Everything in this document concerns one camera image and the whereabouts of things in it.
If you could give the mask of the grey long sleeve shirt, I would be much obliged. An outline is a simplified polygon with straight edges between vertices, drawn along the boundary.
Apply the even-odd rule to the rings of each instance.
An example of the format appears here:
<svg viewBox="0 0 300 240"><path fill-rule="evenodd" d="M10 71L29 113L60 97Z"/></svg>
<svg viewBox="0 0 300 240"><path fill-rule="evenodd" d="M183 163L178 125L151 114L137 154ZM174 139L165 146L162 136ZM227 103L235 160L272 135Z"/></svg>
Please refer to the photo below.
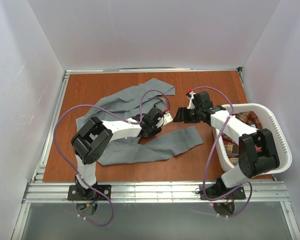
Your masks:
<svg viewBox="0 0 300 240"><path fill-rule="evenodd" d="M128 119L140 111L146 114L152 107L164 110L167 107L166 100L160 96L161 93L174 95L175 87L152 78L145 83L103 97L95 105ZM168 160L203 142L194 126L162 134L144 144L139 144L137 137L121 138L108 144L98 163L109 166Z"/></svg>

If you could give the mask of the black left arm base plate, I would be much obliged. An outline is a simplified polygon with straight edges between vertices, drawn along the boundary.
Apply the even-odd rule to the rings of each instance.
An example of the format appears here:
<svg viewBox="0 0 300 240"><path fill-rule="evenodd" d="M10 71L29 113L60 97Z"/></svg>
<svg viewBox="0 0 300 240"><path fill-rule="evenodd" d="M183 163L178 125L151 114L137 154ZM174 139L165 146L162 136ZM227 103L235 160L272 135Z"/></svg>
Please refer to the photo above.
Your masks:
<svg viewBox="0 0 300 240"><path fill-rule="evenodd" d="M112 186L109 184L102 184L102 185L94 185L98 191L106 195L109 199L111 198L111 191ZM99 193L95 193L91 189L88 192L88 196L83 196L79 193L79 190L76 185L70 185L67 193L67 200L68 201L93 201L93 200L101 200L105 201L106 198Z"/></svg>

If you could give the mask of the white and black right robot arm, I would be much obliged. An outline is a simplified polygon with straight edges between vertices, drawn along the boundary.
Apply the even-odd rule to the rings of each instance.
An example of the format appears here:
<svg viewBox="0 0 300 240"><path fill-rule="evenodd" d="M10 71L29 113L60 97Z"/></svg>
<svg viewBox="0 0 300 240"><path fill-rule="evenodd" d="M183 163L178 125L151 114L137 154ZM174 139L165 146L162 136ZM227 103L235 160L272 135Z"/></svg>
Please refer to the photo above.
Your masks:
<svg viewBox="0 0 300 240"><path fill-rule="evenodd" d="M207 91L189 91L186 96L189 105L178 108L174 122L204 122L219 130L218 138L226 134L238 145L237 165L220 175L215 184L203 188L202 193L208 200L224 198L242 183L280 166L275 140L269 129L257 129L243 123L225 107L214 105Z"/></svg>

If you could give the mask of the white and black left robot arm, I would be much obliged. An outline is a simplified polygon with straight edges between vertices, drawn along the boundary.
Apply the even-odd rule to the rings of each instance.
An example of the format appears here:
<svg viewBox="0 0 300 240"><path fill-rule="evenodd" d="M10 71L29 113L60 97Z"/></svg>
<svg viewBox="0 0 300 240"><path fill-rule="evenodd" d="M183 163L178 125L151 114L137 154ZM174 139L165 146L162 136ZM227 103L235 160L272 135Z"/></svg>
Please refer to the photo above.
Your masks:
<svg viewBox="0 0 300 240"><path fill-rule="evenodd" d="M162 127L173 120L168 111L157 107L147 114L107 121L91 117L71 139L71 145L77 160L75 187L77 193L85 200L95 197L96 192L90 186L97 184L96 162L103 155L110 142L126 138L153 137L162 131Z"/></svg>

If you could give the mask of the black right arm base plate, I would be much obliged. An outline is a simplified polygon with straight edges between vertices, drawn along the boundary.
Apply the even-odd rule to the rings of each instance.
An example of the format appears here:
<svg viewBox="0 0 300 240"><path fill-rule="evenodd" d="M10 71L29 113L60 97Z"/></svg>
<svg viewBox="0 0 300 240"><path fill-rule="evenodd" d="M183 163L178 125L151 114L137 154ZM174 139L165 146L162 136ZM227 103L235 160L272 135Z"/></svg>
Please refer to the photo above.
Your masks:
<svg viewBox="0 0 300 240"><path fill-rule="evenodd" d="M244 188L241 186L238 189L236 189L235 191L233 191L232 193L229 193L232 189L234 189L234 187L232 188L226 188L221 186L218 183L214 183L214 184L208 184L205 186L205 190L203 190L203 185L201 184L199 186L199 191L198 194L200 195L200 199L201 200L207 200L207 197L209 199L216 199L216 198L220 198L221 196L224 195L224 199L227 199L228 197L230 197L231 200L235 199L235 200L245 200L246 199L246 193Z"/></svg>

